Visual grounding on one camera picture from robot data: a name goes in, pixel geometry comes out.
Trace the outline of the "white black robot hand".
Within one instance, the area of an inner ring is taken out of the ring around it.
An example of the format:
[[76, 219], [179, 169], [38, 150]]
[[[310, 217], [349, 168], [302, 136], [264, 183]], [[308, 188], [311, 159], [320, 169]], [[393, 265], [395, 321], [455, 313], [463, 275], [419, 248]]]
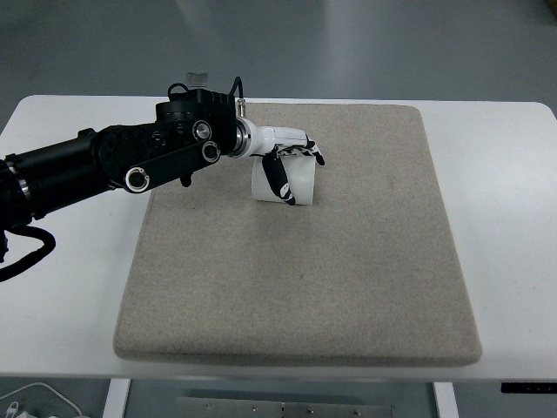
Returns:
[[296, 204], [282, 157], [314, 157], [325, 161], [317, 144], [307, 134], [290, 127], [250, 126], [251, 149], [248, 156], [261, 157], [265, 178], [272, 193], [289, 206]]

